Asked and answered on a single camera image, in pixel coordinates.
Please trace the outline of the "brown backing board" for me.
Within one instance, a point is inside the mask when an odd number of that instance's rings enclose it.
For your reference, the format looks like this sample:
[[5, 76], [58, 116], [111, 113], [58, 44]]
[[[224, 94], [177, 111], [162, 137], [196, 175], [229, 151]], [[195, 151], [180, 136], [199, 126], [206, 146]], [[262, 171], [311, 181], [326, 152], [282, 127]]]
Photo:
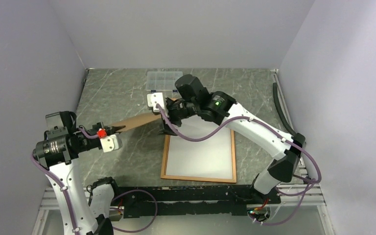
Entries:
[[160, 115], [156, 115], [154, 113], [143, 113], [136, 115], [134, 117], [121, 120], [119, 122], [112, 123], [110, 124], [110, 126], [125, 125], [126, 127], [122, 130], [122, 132], [126, 132], [137, 127], [146, 125], [148, 123], [151, 123], [153, 121], [156, 121], [158, 119], [161, 119]]

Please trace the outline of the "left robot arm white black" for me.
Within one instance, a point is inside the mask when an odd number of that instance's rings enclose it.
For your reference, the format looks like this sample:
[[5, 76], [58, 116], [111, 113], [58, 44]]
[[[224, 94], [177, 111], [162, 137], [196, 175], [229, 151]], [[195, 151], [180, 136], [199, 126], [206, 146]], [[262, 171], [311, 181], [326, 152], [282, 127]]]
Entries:
[[112, 235], [110, 206], [121, 193], [112, 177], [90, 185], [87, 198], [80, 178], [79, 154], [92, 149], [104, 153], [122, 147], [120, 130], [98, 122], [91, 129], [76, 124], [76, 114], [62, 111], [46, 115], [44, 140], [36, 144], [32, 162], [46, 175], [55, 192], [66, 235]]

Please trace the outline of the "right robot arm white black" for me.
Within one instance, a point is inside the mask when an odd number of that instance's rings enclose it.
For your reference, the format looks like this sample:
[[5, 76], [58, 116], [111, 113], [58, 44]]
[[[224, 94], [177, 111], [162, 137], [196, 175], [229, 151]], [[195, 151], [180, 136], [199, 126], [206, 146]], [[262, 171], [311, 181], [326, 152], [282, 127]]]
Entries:
[[[162, 116], [165, 134], [200, 142], [227, 127], [262, 147], [273, 160], [253, 181], [249, 192], [255, 203], [262, 203], [267, 199], [279, 183], [289, 183], [292, 180], [306, 140], [302, 134], [290, 134], [272, 127], [225, 92], [209, 92], [199, 78], [191, 74], [178, 78], [175, 87], [181, 95], [176, 100], [164, 97], [162, 93], [148, 95], [148, 106], [154, 113]], [[217, 128], [201, 138], [184, 136], [176, 127], [182, 125], [182, 120], [192, 116], [212, 122]]]

